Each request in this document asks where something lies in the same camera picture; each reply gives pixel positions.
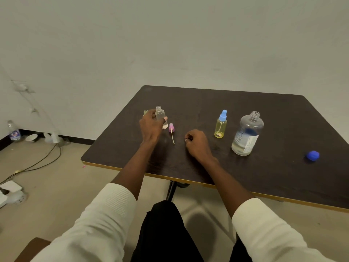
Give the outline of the person's left hand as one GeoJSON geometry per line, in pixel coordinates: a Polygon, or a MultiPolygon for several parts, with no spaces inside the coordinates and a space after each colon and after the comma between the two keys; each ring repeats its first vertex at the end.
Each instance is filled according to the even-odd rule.
{"type": "Polygon", "coordinates": [[[162,125],[156,120],[155,111],[155,109],[149,110],[139,121],[143,143],[156,144],[162,133],[162,125]]]}

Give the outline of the person's right hand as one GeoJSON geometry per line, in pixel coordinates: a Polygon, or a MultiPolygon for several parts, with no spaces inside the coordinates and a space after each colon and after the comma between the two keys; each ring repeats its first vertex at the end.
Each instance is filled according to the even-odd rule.
{"type": "Polygon", "coordinates": [[[218,163],[218,160],[212,155],[207,136],[203,131],[193,129],[187,133],[194,133],[194,144],[186,145],[191,156],[193,156],[203,166],[207,163],[218,163]]]}

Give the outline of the small clear plastic bottle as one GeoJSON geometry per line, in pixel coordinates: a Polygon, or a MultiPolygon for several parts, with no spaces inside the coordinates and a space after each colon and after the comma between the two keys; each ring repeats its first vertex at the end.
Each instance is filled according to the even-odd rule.
{"type": "Polygon", "coordinates": [[[156,120],[162,121],[163,119],[165,119],[162,129],[164,130],[168,128],[167,116],[165,115],[164,110],[161,108],[161,106],[156,106],[155,110],[156,110],[155,111],[156,120]]]}

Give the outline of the person's right forearm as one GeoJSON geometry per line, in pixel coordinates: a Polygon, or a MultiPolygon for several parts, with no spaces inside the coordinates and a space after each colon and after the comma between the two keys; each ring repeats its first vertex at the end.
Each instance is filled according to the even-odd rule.
{"type": "Polygon", "coordinates": [[[198,161],[214,181],[253,262],[336,262],[309,248],[298,231],[255,198],[212,156],[198,161]]]}

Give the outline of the person's left forearm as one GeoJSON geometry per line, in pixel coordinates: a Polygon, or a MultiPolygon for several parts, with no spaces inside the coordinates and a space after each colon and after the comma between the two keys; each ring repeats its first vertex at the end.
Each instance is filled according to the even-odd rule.
{"type": "Polygon", "coordinates": [[[154,147],[155,141],[144,141],[73,226],[54,239],[31,262],[122,262],[137,197],[154,147]]]}

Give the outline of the yellow spray bottle blue cap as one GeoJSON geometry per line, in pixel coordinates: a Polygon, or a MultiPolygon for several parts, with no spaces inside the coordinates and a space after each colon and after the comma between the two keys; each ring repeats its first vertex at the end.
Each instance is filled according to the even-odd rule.
{"type": "Polygon", "coordinates": [[[222,110],[215,127],[214,136],[217,138],[222,138],[225,133],[227,125],[227,110],[222,110]]]}

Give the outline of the black table leg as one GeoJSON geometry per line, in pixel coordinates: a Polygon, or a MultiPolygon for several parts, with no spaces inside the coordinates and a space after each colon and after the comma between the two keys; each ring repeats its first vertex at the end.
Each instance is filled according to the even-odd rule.
{"type": "Polygon", "coordinates": [[[166,201],[172,201],[173,196],[176,192],[177,188],[187,188],[190,184],[188,183],[181,183],[181,182],[177,182],[177,181],[170,181],[170,185],[168,188],[168,193],[166,196],[166,201]]]}

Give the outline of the large clear labelled bottle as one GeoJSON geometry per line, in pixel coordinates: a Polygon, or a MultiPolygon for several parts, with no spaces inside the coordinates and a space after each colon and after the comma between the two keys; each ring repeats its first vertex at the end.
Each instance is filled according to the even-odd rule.
{"type": "Polygon", "coordinates": [[[259,112],[253,111],[243,116],[231,145],[233,152],[240,156],[250,155],[263,128],[264,122],[259,112]]]}

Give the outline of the person's black trousers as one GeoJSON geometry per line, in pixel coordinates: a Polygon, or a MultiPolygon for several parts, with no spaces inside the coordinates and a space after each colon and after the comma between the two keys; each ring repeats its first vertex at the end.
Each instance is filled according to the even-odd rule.
{"type": "Polygon", "coordinates": [[[186,227],[176,205],[161,201],[147,212],[130,262],[204,262],[216,238],[206,216],[193,215],[186,227]]]}

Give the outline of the clear water bottle blue label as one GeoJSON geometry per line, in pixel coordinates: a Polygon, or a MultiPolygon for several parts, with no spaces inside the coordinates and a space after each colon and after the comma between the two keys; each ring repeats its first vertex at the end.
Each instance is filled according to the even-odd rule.
{"type": "Polygon", "coordinates": [[[7,121],[8,128],[9,128],[9,138],[11,141],[21,141],[22,135],[20,133],[20,130],[16,126],[16,124],[12,120],[7,121]]]}

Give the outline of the white power strip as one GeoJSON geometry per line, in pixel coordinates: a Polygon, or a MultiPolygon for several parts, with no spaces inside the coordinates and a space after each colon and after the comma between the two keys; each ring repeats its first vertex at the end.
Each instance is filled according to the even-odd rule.
{"type": "Polygon", "coordinates": [[[16,182],[10,180],[0,184],[0,208],[10,204],[20,204],[27,199],[27,194],[16,182]]]}

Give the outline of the brown chair seat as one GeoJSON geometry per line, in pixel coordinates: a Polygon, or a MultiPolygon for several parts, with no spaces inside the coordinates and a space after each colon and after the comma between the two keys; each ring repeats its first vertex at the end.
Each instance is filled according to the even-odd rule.
{"type": "Polygon", "coordinates": [[[33,238],[14,262],[30,262],[40,251],[50,245],[51,241],[39,237],[33,238]]]}

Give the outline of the white wall socket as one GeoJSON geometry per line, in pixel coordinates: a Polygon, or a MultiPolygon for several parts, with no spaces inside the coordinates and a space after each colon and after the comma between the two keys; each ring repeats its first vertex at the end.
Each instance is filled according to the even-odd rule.
{"type": "Polygon", "coordinates": [[[31,93],[29,86],[26,82],[20,82],[20,81],[12,81],[12,84],[14,86],[14,90],[16,92],[26,92],[31,93]]]}

